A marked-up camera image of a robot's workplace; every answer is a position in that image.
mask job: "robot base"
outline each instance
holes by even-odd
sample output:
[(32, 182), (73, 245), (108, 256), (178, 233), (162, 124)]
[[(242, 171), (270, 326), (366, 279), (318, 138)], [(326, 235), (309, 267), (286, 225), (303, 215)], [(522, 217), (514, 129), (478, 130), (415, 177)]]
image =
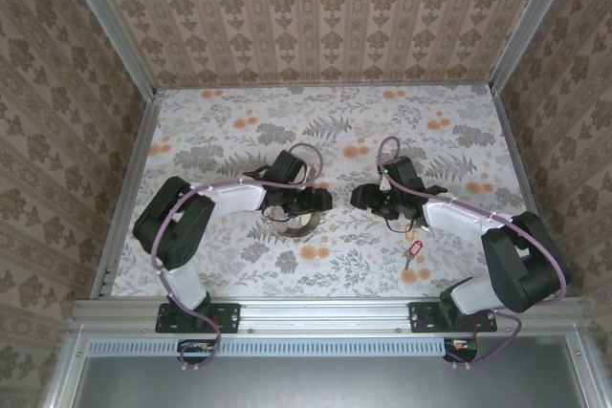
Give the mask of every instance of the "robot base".
[(473, 333), (475, 329), (479, 333), (497, 332), (495, 314), (491, 310), (465, 315), (461, 320), (452, 324), (445, 318), (439, 301), (412, 303), (409, 310), (410, 327), (413, 333)]
[[(212, 320), (221, 333), (238, 333), (240, 325), (240, 304), (210, 303), (206, 311), (197, 311)], [(155, 322), (156, 333), (214, 333), (203, 320), (182, 311), (174, 303), (160, 305)]]

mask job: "metal bar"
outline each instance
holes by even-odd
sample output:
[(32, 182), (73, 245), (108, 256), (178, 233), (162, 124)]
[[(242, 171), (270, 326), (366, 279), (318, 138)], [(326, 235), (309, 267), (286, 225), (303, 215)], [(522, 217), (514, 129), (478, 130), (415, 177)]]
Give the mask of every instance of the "metal bar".
[(78, 383), (85, 365), (85, 354), (89, 337), (67, 336), (59, 360), (55, 366), (44, 408), (69, 408), (73, 406)]
[[(154, 344), (164, 338), (214, 337), (211, 334), (154, 333), (158, 307), (165, 301), (163, 297), (116, 297), (77, 301), (69, 337), (56, 369), (46, 408), (72, 406), (83, 370), (85, 352), (94, 339), (99, 341), (100, 338), (121, 338), (135, 343)], [(267, 339), (284, 339), (284, 342), (289, 344), (302, 343), (308, 339), (320, 343), (327, 338), (334, 338), (337, 343), (359, 339), (377, 343), (385, 339), (431, 339), (470, 335), (411, 333), (407, 317), (408, 305), (413, 302), (431, 301), (431, 298), (218, 298), (216, 301), (241, 303), (241, 330), (238, 335), (228, 336), (228, 343), (237, 340), (254, 345)], [(582, 335), (588, 333), (578, 298), (566, 298), (552, 306), (535, 306), (527, 313), (521, 314), (521, 319), (521, 335), (562, 335), (570, 338), (568, 346), (574, 345), (575, 341), (571, 340), (583, 340)], [(483, 333), (482, 338), (508, 336), (514, 326), (513, 321), (499, 317), (498, 332)], [(584, 350), (582, 352), (589, 365), (592, 365), (591, 359), (595, 359), (595, 366), (589, 368), (596, 368), (598, 357), (588, 353), (588, 348), (585, 347)], [(579, 371), (584, 380), (582, 387), (588, 387), (588, 377), (594, 376), (595, 371), (588, 373), (582, 368), (577, 369), (577, 373)]]
[[(412, 333), (408, 305), (431, 298), (373, 299), (216, 299), (241, 304), (239, 335), (266, 337), (389, 337), (467, 336), (469, 333)], [(100, 299), (76, 302), (69, 333), (90, 336), (161, 337), (154, 333), (162, 297)], [(568, 298), (553, 306), (535, 306), (520, 314), (523, 334), (567, 336), (586, 323), (578, 299)], [(512, 320), (498, 318), (499, 330), (490, 335), (505, 336), (515, 327)], [(209, 337), (206, 334), (172, 334), (182, 337)]]
[(141, 127), (134, 142), (134, 149), (130, 161), (127, 164), (121, 192), (117, 200), (115, 214), (108, 230), (106, 243), (102, 250), (98, 272), (92, 286), (91, 298), (98, 298), (102, 292), (106, 270), (114, 268), (123, 251), (123, 243), (127, 236), (127, 231), (132, 217), (132, 209), (138, 195), (139, 184), (141, 182), (142, 171), (146, 163), (146, 153), (151, 146), (151, 140), (157, 126), (157, 119), (160, 114), (161, 105), (155, 100), (144, 107), (142, 114)]
[(501, 96), (496, 91), (492, 91), (492, 96), (493, 105), (497, 111), (497, 117), (499, 118), (504, 138), (506, 138), (506, 145), (508, 146), (510, 158), (513, 161), (514, 173), (518, 179), (518, 186), (520, 187), (520, 192), (523, 195), (525, 207), (527, 210), (537, 214), (536, 200), (534, 199), (532, 188), (529, 185), (529, 179), (527, 179), (527, 173), (525, 172), (523, 161), (518, 153), (518, 146), (516, 145), (516, 140), (514, 139), (513, 130), (510, 126), (510, 121), (508, 120), (504, 103), (501, 100)]
[[(180, 338), (92, 338), (87, 357), (118, 356), (179, 356)], [(245, 339), (230, 336), (223, 340), (217, 356), (251, 357), (299, 357), (299, 356), (443, 356), (444, 339), (393, 337), (389, 339)], [(202, 356), (186, 352), (185, 356)]]
[(120, 16), (108, 0), (86, 0), (89, 8), (94, 12), (98, 22), (106, 32), (113, 47), (123, 61), (127, 72), (140, 90), (147, 103), (153, 101), (155, 78), (150, 75), (146, 65), (138, 53), (139, 47), (134, 44), (120, 20)]
[(503, 90), (552, 3), (553, 0), (529, 0), (491, 75), (490, 85), (494, 93)]
[(476, 85), (487, 85), (486, 80), (463, 80), (451, 82), (449, 80), (424, 80), (424, 81), (353, 81), (345, 83), (334, 83), (334, 82), (304, 82), (299, 84), (290, 85), (279, 85), (271, 83), (253, 83), (253, 84), (238, 84), (238, 85), (198, 85), (198, 86), (179, 86), (179, 87), (164, 87), (158, 88), (158, 92), (164, 91), (182, 91), (182, 90), (203, 90), (206, 88), (214, 88), (215, 90), (231, 90), (231, 89), (249, 89), (249, 88), (351, 88), (355, 86), (363, 87), (406, 87), (406, 86), (476, 86)]
[(576, 371), (587, 408), (609, 407), (610, 384), (601, 365), (601, 357), (591, 336), (578, 331), (566, 336), (567, 348)]

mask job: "small tag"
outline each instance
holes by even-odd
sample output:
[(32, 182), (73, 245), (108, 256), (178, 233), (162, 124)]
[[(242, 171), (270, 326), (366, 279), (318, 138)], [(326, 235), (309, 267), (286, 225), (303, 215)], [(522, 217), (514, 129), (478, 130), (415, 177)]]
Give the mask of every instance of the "small tag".
[(421, 241), (415, 241), (414, 243), (412, 243), (412, 246), (410, 246), (408, 253), (410, 254), (410, 256), (412, 256), (412, 258), (414, 258), (417, 256), (417, 254), (421, 251), (422, 248), (423, 243)]

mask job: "wire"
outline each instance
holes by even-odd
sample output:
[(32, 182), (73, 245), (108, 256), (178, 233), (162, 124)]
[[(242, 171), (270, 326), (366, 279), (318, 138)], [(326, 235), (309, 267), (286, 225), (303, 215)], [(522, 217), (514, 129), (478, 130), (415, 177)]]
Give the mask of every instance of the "wire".
[(402, 233), (402, 234), (406, 234), (408, 231), (410, 231), (410, 229), (405, 229), (404, 231), (399, 231), (397, 229), (393, 229), (391, 227), (391, 225), (389, 224), (389, 219), (387, 219), (386, 217), (384, 218), (384, 222), (386, 223), (386, 227), (389, 228), (391, 231), (393, 231), (394, 233)]
[[(395, 137), (395, 136), (389, 136), (385, 139), (382, 140), (381, 144), (379, 145), (379, 152), (377, 155), (377, 165), (379, 168), (379, 171), (381, 172), (381, 174), (389, 181), (389, 183), (391, 183), (392, 185), (394, 185), (396, 188), (406, 192), (406, 193), (410, 193), (412, 195), (415, 196), (420, 196), (421, 198), (426, 198), (428, 200), (433, 200), (433, 201), (438, 201), (438, 202), (442, 202), (442, 203), (448, 203), (448, 204), (452, 204), (452, 205), (457, 205), (459, 207), (463, 207), (466, 210), (469, 210), (470, 212), (474, 212), (478, 215), (482, 215), (484, 217), (488, 217), (490, 220), (495, 220), (496, 222), (503, 224), (505, 226), (507, 226), (508, 228), (510, 228), (511, 230), (513, 230), (515, 233), (517, 233), (518, 235), (522, 236), (523, 238), (525, 238), (528, 242), (530, 242), (535, 248), (537, 248), (542, 255), (546, 258), (546, 260), (548, 260), (548, 262), (552, 265), (553, 269), (555, 270), (555, 273), (557, 274), (558, 277), (558, 281), (559, 281), (559, 285), (560, 285), (560, 289), (559, 292), (557, 294), (557, 296), (555, 298), (552, 298), (550, 300), (543, 300), (540, 303), (541, 304), (548, 304), (548, 305), (552, 305), (555, 304), (559, 301), (561, 301), (563, 298), (565, 298), (565, 295), (567, 294), (567, 281), (565, 280), (565, 275), (563, 274), (563, 271), (561, 269), (561, 266), (559, 265), (558, 261), (555, 259), (555, 257), (553, 256), (553, 254), (542, 244), (540, 243), (536, 238), (534, 238), (531, 234), (529, 234), (527, 231), (524, 231), (522, 228), (518, 227), (517, 225), (513, 224), (512, 222), (499, 217), (498, 215), (496, 215), (494, 212), (487, 212), (486, 210), (483, 210), (479, 207), (467, 204), (467, 203), (463, 203), (455, 198), (448, 198), (446, 196), (439, 196), (439, 195), (430, 195), (428, 193), (423, 193), (420, 191), (415, 191), (415, 190), (411, 190), (410, 188), (406, 188), (405, 186), (395, 182), (391, 177), (389, 177), (389, 175), (386, 173), (386, 171), (384, 170), (384, 164), (383, 164), (383, 149), (384, 146), (389, 143), (390, 141), (394, 141), (396, 143), (396, 150), (395, 153), (393, 155), (393, 158), (396, 158), (398, 156), (398, 154), (400, 153), (400, 140)], [(478, 360), (473, 361), (472, 363), (467, 363), (467, 362), (463, 362), (463, 360), (461, 358), (459, 358), (457, 355), (452, 354), (452, 353), (447, 353), (449, 356), (451, 356), (452, 358), (454, 358), (455, 360), (461, 362), (461, 363), (465, 363), (466, 366), (468, 365), (477, 365), (480, 363), (484, 363), (490, 359), (492, 359), (493, 357), (495, 357), (496, 355), (498, 355), (499, 353), (501, 353), (504, 349), (506, 349), (506, 347), (512, 343), (516, 337), (518, 336), (518, 334), (520, 333), (520, 330), (522, 328), (522, 322), (520, 321), (520, 319), (514, 315), (510, 315), (510, 314), (506, 314), (504, 312), (497, 312), (497, 315), (500, 315), (501, 317), (506, 317), (509, 319), (512, 319), (513, 321), (516, 322), (516, 330), (514, 330), (513, 334), (510, 335), (510, 337), (501, 345), (499, 346), (495, 351), (493, 351), (492, 353), (490, 353), (489, 355), (482, 357)]]
[(259, 177), (260, 173), (264, 172), (267, 169), (270, 169), (270, 167), (267, 164), (264, 164), (263, 166), (259, 166), (254, 171), (245, 172), (243, 174), (245, 176), (247, 176), (247, 177), (251, 177), (251, 178), (255, 179), (255, 178)]
[(472, 323), (474, 324), (473, 340), (476, 341), (476, 349), (478, 349), (478, 325), (476, 324), (475, 320), (472, 320)]
[[(162, 241), (162, 237), (164, 236), (164, 233), (167, 230), (168, 225), (170, 225), (170, 222), (174, 218), (175, 214), (179, 211), (181, 206), (187, 200), (189, 200), (193, 195), (195, 195), (197, 193), (200, 193), (202, 191), (211, 191), (214, 187), (221, 186), (221, 185), (227, 186), (227, 185), (231, 185), (231, 184), (267, 185), (267, 186), (274, 186), (276, 188), (287, 188), (287, 189), (291, 189), (291, 188), (306, 188), (307, 186), (313, 184), (320, 177), (321, 172), (323, 172), (323, 156), (321, 155), (321, 152), (316, 147), (314, 147), (310, 143), (305, 143), (305, 142), (299, 142), (299, 143), (294, 144), (289, 149), (289, 153), (291, 153), (297, 147), (308, 148), (308, 149), (314, 151), (317, 154), (317, 157), (318, 157), (318, 170), (317, 170), (316, 174), (313, 176), (312, 179), (306, 181), (305, 183), (274, 183), (274, 182), (266, 182), (266, 181), (257, 181), (257, 180), (253, 180), (253, 179), (240, 179), (238, 181), (230, 181), (230, 182), (222, 182), (222, 183), (213, 183), (211, 185), (199, 185), (199, 186), (195, 186), (192, 189), (190, 189), (189, 191), (187, 191), (186, 194), (183, 195), (172, 206), (172, 208), (170, 209), (168, 214), (165, 216), (164, 221), (160, 225), (160, 229), (158, 230), (157, 234), (155, 235), (155, 239), (153, 240), (153, 246), (151, 247), (151, 265), (153, 266), (153, 269), (155, 269), (157, 271), (157, 273), (158, 273), (158, 275), (160, 277), (160, 281), (162, 282), (162, 285), (164, 286), (164, 288), (168, 292), (168, 296), (172, 299), (174, 304), (176, 304), (182, 311), (184, 311), (185, 313), (190, 314), (190, 315), (192, 315), (194, 317), (197, 317), (198, 319), (203, 320), (204, 322), (209, 324), (212, 327), (212, 329), (214, 330), (214, 333), (215, 333), (215, 344), (214, 344), (214, 347), (212, 348), (212, 351), (210, 352), (210, 355), (208, 357), (206, 357), (201, 363), (197, 364), (197, 367), (203, 367), (204, 365), (209, 364), (209, 362), (212, 360), (212, 358), (217, 354), (217, 352), (219, 351), (219, 347), (221, 346), (221, 331), (219, 330), (219, 327), (212, 320), (210, 320), (205, 315), (200, 314), (200, 313), (192, 310), (187, 305), (185, 305), (179, 298), (177, 298), (176, 294), (172, 291), (172, 288), (170, 287), (167, 279), (165, 278), (166, 274), (167, 274), (167, 270), (164, 268), (163, 265), (160, 265), (158, 263), (158, 258), (157, 258), (157, 252), (158, 252), (158, 250), (160, 248), (160, 242)], [(195, 368), (196, 367), (196, 365), (187, 364), (184, 360), (182, 360), (182, 363), (186, 367), (189, 367), (189, 366), (191, 368)]]
[(467, 368), (469, 368), (472, 365), (480, 365), (481, 363), (485, 363), (488, 360), (491, 360), (492, 358), (494, 358), (496, 355), (500, 354), (504, 349), (506, 349), (508, 347), (508, 345), (510, 343), (512, 343), (516, 337), (518, 336), (518, 334), (520, 333), (521, 329), (523, 328), (523, 323), (521, 322), (521, 320), (516, 317), (515, 315), (511, 315), (511, 314), (506, 314), (504, 312), (500, 312), (497, 311), (496, 312), (497, 315), (501, 316), (501, 317), (506, 317), (507, 319), (511, 319), (514, 322), (516, 322), (516, 329), (514, 330), (513, 334), (511, 334), (508, 339), (506, 341), (504, 341), (501, 346), (499, 346), (495, 351), (493, 351), (490, 354), (485, 355), (484, 357), (478, 358), (476, 360), (473, 360), (472, 362), (466, 362), (463, 358), (461, 358), (460, 356), (450, 353), (449, 351), (447, 351), (447, 355), (451, 358), (454, 358), (457, 362), (459, 363), (463, 363)]

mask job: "gray panel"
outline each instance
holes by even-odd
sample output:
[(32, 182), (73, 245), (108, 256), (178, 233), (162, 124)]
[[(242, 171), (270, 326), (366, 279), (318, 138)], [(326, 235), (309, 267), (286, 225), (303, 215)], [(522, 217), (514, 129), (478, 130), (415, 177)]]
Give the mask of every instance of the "gray panel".
[[(483, 339), (494, 346), (498, 339)], [(563, 338), (521, 338), (482, 367), (440, 357), (90, 358), (75, 407), (584, 407)]]

